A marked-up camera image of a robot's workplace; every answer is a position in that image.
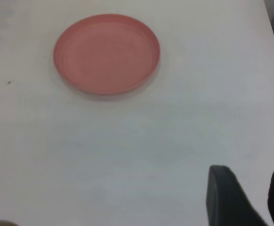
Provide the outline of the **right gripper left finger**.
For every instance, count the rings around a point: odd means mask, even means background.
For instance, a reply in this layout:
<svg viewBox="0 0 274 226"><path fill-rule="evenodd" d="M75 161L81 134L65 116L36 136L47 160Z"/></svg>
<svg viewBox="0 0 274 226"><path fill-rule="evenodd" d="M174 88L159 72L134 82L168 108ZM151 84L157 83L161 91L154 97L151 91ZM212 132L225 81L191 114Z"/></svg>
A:
<svg viewBox="0 0 274 226"><path fill-rule="evenodd" d="M224 165L209 168L206 208L210 226L265 226L235 174Z"/></svg>

